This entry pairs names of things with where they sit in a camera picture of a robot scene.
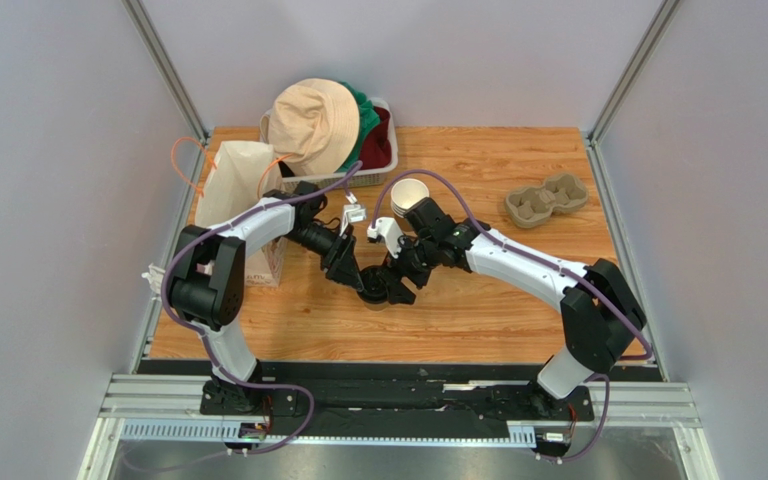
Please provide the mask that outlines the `single brown paper cup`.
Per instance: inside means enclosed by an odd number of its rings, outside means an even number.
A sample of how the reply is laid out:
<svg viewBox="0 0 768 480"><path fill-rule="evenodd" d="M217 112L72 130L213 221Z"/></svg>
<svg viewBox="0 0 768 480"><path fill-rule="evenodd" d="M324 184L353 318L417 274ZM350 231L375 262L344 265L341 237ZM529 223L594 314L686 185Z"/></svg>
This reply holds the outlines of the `single brown paper cup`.
<svg viewBox="0 0 768 480"><path fill-rule="evenodd" d="M370 302L364 302L364 307L370 311L373 312L380 312L385 309L387 309L390 304L387 301L381 302L381 303L370 303Z"/></svg>

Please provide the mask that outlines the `white paper bag orange handles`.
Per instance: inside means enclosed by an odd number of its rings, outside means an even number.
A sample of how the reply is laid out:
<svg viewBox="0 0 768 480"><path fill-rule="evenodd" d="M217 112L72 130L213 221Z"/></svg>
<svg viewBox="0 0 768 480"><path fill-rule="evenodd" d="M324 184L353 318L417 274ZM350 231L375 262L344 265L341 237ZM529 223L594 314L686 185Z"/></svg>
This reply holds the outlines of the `white paper bag orange handles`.
<svg viewBox="0 0 768 480"><path fill-rule="evenodd" d="M229 140L218 144L208 175L194 201L190 222L210 227L227 222L254 206L268 191L283 187L272 145L260 141ZM286 242L273 240L246 260L248 286L276 287L280 283Z"/></svg>

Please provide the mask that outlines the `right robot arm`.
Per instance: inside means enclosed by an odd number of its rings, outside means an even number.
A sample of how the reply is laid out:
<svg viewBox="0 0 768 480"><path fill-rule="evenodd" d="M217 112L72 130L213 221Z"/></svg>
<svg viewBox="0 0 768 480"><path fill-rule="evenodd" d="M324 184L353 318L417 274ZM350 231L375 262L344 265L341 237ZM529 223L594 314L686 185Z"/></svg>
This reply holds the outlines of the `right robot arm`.
<svg viewBox="0 0 768 480"><path fill-rule="evenodd" d="M458 268L500 280L543 301L562 320L564 345L534 380L537 391L565 400L581 384L606 375L634 342L643 342L647 317L620 268L606 259L591 265L522 245L477 220L461 222L431 198L411 207L405 234L392 217L371 220L367 237L387 248L378 276L391 304L413 303L404 285L423 288L432 269Z"/></svg>

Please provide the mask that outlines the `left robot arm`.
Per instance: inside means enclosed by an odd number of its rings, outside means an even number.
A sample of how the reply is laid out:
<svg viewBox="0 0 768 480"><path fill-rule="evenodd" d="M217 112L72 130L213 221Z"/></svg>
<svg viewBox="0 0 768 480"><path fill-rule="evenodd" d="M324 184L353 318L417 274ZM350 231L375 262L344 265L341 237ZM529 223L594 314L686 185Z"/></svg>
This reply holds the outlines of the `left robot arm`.
<svg viewBox="0 0 768 480"><path fill-rule="evenodd" d="M268 192L231 220L180 232L160 297L168 316L202 341L212 364L204 393L222 406L249 414L264 403L261 363L238 322L246 261L254 252L287 238L319 256L327 280L362 291L353 229L347 222L330 228L318 220L326 205L326 190L301 182L291 193Z"/></svg>

